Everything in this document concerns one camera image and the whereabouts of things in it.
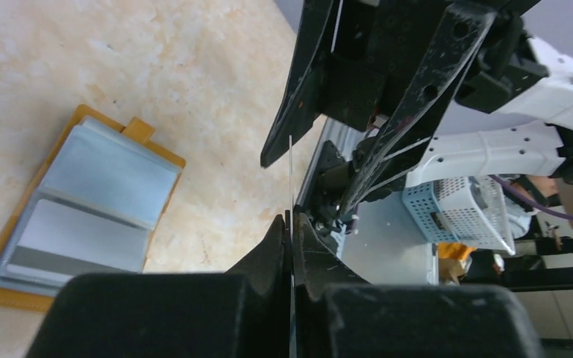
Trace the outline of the thin white credit card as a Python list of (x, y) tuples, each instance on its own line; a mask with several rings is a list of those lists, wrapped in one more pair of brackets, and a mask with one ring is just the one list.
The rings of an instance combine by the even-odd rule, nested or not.
[(81, 274), (139, 272), (149, 236), (140, 227), (41, 198), (17, 223), (1, 275), (61, 286)]

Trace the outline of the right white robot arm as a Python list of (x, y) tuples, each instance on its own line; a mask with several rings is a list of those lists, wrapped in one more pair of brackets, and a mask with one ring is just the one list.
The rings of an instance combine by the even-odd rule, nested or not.
[(305, 1), (269, 167), (320, 116), (373, 137), (314, 176), (312, 211), (434, 180), (573, 184), (573, 57), (533, 35), (537, 1)]

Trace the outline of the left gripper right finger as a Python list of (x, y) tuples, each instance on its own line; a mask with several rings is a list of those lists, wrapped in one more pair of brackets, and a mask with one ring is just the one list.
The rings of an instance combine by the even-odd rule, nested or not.
[(515, 295), (499, 286), (374, 285), (293, 219), (299, 357), (543, 357)]

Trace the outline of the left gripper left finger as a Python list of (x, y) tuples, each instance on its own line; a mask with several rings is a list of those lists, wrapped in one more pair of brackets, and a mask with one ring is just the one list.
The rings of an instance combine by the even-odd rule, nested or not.
[(283, 216), (223, 273), (83, 274), (59, 292), (29, 357), (259, 357), (288, 348)]

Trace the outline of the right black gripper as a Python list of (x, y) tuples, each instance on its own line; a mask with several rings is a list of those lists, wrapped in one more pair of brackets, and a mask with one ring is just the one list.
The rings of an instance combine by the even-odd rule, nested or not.
[(339, 2), (305, 1), (260, 165), (268, 168), (287, 153), (321, 113), (359, 131), (374, 116), (392, 114), (342, 197), (344, 214), (375, 189), (392, 162), (388, 153), (447, 89), (457, 88), (453, 83), (479, 48), (454, 97), (461, 106), (493, 113), (547, 78), (549, 70), (533, 54), (523, 25), (523, 13), (536, 3), (482, 4), (380, 1), (373, 7), (345, 1), (330, 55)]

